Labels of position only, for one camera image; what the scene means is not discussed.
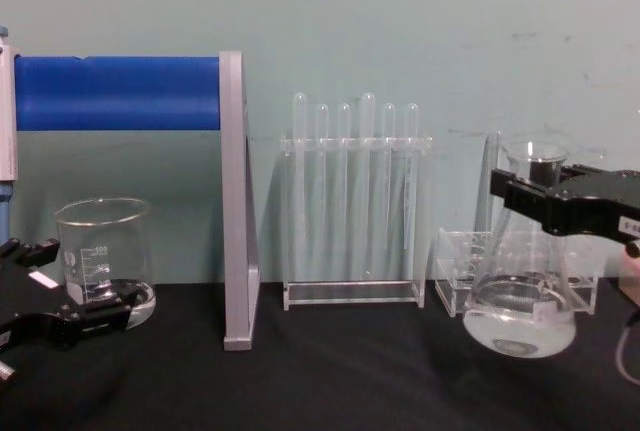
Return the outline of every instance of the black table surface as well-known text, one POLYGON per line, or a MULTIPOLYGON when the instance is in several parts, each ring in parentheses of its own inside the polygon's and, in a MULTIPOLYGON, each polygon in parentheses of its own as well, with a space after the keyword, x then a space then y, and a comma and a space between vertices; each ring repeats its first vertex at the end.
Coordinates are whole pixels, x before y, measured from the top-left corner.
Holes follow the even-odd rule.
MULTIPOLYGON (((506 358, 431 292, 411 304, 282 310, 263 284, 254 349, 224 352, 222 285, 159 285, 154 315, 70 351, 16 348, 0 430, 637 430, 640 388, 614 366, 633 311, 606 283, 568 350, 506 358)), ((640 375, 640 333, 627 351, 640 375)))

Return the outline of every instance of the erlenmeyer flask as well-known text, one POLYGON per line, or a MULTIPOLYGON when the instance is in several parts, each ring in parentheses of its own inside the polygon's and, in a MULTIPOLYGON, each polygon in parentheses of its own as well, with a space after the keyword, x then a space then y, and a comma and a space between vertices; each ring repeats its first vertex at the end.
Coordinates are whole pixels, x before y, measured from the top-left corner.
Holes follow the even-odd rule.
MULTIPOLYGON (((557 184, 568 152, 555 144, 511 142, 510 171, 543 186, 557 184)), ((542 358, 564 350, 576 334, 564 240, 504 208, 471 292, 464 325, 484 346, 509 356, 542 358)))

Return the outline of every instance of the graduated beaker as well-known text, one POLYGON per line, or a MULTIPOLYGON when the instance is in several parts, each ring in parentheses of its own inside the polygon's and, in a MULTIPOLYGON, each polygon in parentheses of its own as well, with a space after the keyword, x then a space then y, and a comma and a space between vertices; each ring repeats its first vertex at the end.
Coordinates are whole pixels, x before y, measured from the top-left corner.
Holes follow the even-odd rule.
MULTIPOLYGON (((541 186, 559 182, 568 151, 551 143, 511 142, 510 171, 541 186)), ((464 326, 502 354, 542 358, 564 350, 576 328, 564 239, 504 208, 465 303, 464 326)))
POLYGON ((144 322, 156 305, 146 232, 150 209, 139 199, 97 198, 55 213, 67 293, 83 304, 135 285, 129 328, 144 322))

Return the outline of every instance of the light blue wall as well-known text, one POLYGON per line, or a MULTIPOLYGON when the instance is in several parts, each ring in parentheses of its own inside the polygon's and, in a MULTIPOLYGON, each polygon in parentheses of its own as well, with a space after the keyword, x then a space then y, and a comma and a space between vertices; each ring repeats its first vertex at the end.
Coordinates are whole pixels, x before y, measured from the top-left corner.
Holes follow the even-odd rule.
MULTIPOLYGON (((276 211, 267 202, 294 92, 419 103, 421 131, 437 145, 435 224, 468 229, 482 134, 497 128, 547 127, 605 149, 602 166, 640 168, 637 9, 638 0, 0 0, 0 21, 31 55, 242 50, 266 278, 279 279, 263 218, 276 211)), ((24 135, 20 152, 19 237, 51 234, 52 210, 70 199, 136 195, 155 206, 160 281, 220 276, 216 133, 24 135)))

